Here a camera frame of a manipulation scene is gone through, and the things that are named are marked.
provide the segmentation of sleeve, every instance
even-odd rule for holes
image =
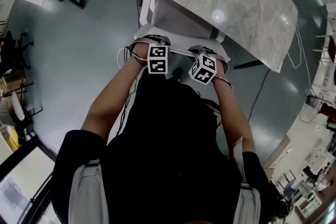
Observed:
[[[243,160],[247,183],[260,193],[261,210],[259,224],[266,224],[270,221],[274,212],[269,181],[257,154],[253,152],[243,152]]]
[[[81,165],[97,159],[106,148],[98,135],[74,130],[66,134],[57,155],[51,178],[51,203],[61,223],[68,223],[68,208],[72,178]]]

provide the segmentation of black chair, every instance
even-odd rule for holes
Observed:
[[[21,34],[20,40],[17,41],[17,46],[10,31],[7,32],[5,38],[0,38],[0,41],[4,42],[0,51],[0,78],[10,69],[12,70],[12,73],[20,69],[21,63],[25,68],[30,69],[30,66],[26,64],[26,61],[23,57],[23,52],[28,46],[34,45],[34,43],[29,42],[22,46],[22,40],[24,36],[27,36],[26,32]]]

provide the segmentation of backpack strap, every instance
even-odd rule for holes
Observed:
[[[241,137],[234,147],[234,159],[242,175],[239,199],[236,206],[233,224],[258,224],[260,219],[260,194],[252,188],[246,180],[243,159],[243,138]]]
[[[80,166],[72,179],[69,224],[109,224],[109,211],[99,160]]]

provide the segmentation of glossy floor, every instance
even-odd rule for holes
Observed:
[[[323,40],[315,36],[323,35],[326,30],[325,0],[293,1],[299,10],[298,25],[312,81],[319,55],[311,49],[323,45]],[[35,131],[53,151],[59,150],[67,131],[81,127],[92,101],[119,70],[117,52],[132,41],[137,20],[135,0],[87,0],[84,10],[56,0],[45,0],[41,7],[21,0],[15,3],[9,29],[15,37],[28,30],[35,42],[28,51],[34,80],[31,93],[35,109],[40,105],[44,109],[34,117]],[[229,38],[223,46],[232,58],[231,65],[254,59]],[[300,51],[296,37],[289,53],[298,63]],[[228,72],[247,116],[267,71],[265,66],[258,66],[243,70],[231,68]],[[203,97],[216,100],[212,86],[199,86],[189,79],[183,83],[192,85]],[[261,161],[286,135],[308,92],[303,58],[301,66],[294,69],[286,57],[281,73],[268,74],[250,119]],[[226,151],[221,128],[218,128],[217,142]]]

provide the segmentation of person's hand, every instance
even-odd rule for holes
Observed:
[[[138,42],[135,44],[133,52],[142,59],[147,59],[149,44]]]
[[[225,78],[224,66],[222,61],[216,60],[217,76]]]

